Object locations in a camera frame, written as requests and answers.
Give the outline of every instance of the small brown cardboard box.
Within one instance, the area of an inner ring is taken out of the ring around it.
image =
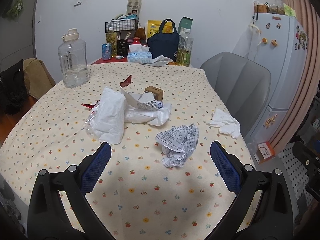
[[[160,88],[148,86],[144,91],[153,93],[156,96],[155,100],[162,101],[162,99],[163,99],[163,90]]]

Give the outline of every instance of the yellow snack bag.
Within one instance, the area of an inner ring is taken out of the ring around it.
[[[145,28],[147,39],[150,38],[152,35],[159,33],[159,28],[160,28],[161,23],[162,23],[162,21],[155,21],[155,20],[148,21],[147,27]],[[172,31],[173,31],[172,22],[167,22],[164,25],[162,32],[163,33],[172,33]]]

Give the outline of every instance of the curtain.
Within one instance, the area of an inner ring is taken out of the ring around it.
[[[276,153],[284,149],[303,121],[320,78],[320,18],[309,0],[283,0],[283,2],[296,11],[297,20],[309,37],[309,48],[296,95],[286,116],[270,139]]]

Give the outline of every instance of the gray chair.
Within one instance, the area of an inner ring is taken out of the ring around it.
[[[202,64],[205,75],[247,135],[269,96],[271,74],[263,66],[230,52],[222,52]]]

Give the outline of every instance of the silver screw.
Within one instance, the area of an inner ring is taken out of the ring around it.
[[[246,165],[244,166],[244,169],[245,169],[246,171],[252,171],[252,170],[253,170],[252,166],[249,165],[249,164],[246,164]]]
[[[73,171],[75,171],[76,169],[77,169],[77,166],[71,165],[71,166],[68,168],[68,171],[73,172]]]
[[[282,171],[281,171],[281,169],[275,169],[275,173],[278,174],[278,175],[281,175]]]
[[[46,174],[47,170],[43,169],[41,171],[39,171],[39,175],[40,176],[43,176],[44,174]]]

